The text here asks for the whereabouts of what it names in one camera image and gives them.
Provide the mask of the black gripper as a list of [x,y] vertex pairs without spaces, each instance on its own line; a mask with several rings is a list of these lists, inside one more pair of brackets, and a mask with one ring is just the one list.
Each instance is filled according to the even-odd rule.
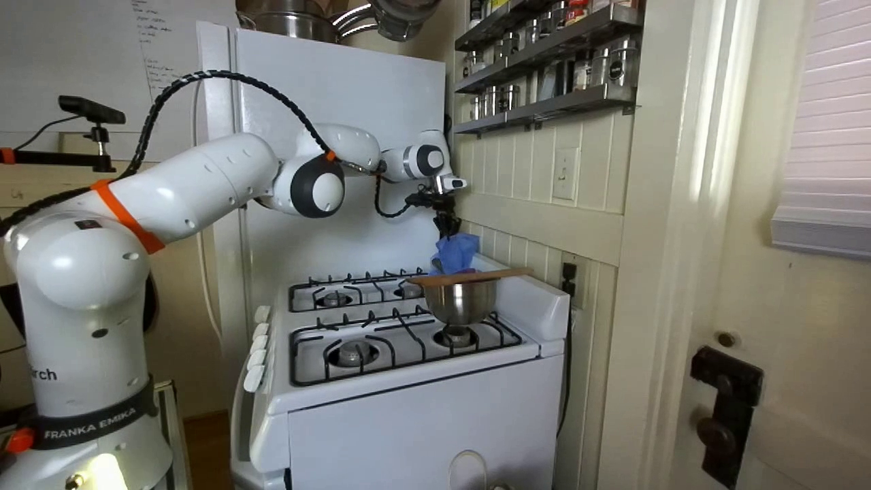
[[433,225],[439,230],[455,230],[458,218],[455,218],[455,199],[469,188],[465,178],[458,174],[442,174],[436,180],[436,190],[433,190]]

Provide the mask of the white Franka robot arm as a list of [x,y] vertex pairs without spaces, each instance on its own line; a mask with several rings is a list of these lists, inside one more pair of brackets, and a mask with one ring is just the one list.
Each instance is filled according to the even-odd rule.
[[233,133],[12,222],[2,254],[21,301],[36,421],[6,442],[0,490],[164,489],[175,452],[144,354],[150,256],[248,201],[329,218],[349,169],[428,180],[439,195],[465,185],[436,132],[383,150],[363,129],[322,127],[289,161]]

